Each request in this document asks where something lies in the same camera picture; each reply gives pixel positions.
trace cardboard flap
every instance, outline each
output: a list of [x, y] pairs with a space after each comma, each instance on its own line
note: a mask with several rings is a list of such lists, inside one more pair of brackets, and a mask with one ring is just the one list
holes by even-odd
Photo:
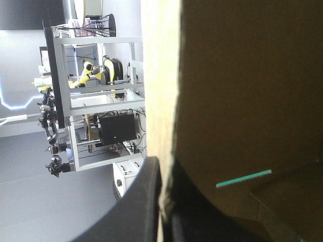
[[306, 241], [323, 241], [323, 164], [291, 171], [251, 193]]

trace black box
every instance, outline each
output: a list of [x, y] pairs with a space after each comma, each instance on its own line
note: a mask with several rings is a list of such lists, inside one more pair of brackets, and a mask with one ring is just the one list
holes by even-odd
[[103, 145], [137, 139], [133, 113], [106, 116], [99, 120], [99, 137]]

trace black monitor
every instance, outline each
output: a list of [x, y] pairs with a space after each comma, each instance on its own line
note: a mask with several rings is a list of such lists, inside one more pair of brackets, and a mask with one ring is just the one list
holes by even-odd
[[65, 23], [62, 0], [1, 0], [0, 30], [36, 30]]

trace white wall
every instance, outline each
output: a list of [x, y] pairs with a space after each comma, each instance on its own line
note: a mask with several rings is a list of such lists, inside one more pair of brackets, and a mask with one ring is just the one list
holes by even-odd
[[[39, 95], [32, 82], [39, 77], [41, 65], [39, 47], [46, 46], [42, 30], [0, 31], [0, 85], [9, 105], [24, 104]], [[0, 105], [0, 118], [39, 112], [34, 100], [26, 110], [10, 111]]]
[[[141, 37], [141, 7], [140, 0], [103, 0], [103, 16], [113, 14], [116, 21], [117, 37]], [[122, 62], [124, 75], [130, 59], [129, 44], [105, 44], [105, 51], [110, 58]], [[141, 43], [135, 44], [136, 60], [143, 61]], [[138, 71], [139, 82], [143, 81], [143, 73]]]

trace brown cardboard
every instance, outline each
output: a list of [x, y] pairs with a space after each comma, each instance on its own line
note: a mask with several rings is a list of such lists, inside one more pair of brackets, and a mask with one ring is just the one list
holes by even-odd
[[306, 241], [323, 239], [323, 164], [306, 165], [252, 191]]
[[275, 242], [300, 242], [301, 237], [273, 211], [260, 205], [259, 221]]
[[255, 231], [265, 241], [273, 241], [272, 237], [261, 222], [243, 218], [231, 218], [237, 223], [239, 223], [244, 229]]
[[[175, 154], [227, 214], [259, 218], [249, 190], [320, 158], [322, 9], [319, 0], [183, 1]], [[268, 169], [272, 175], [216, 189]], [[314, 216], [311, 209], [304, 211]], [[305, 235], [302, 226], [293, 229]]]

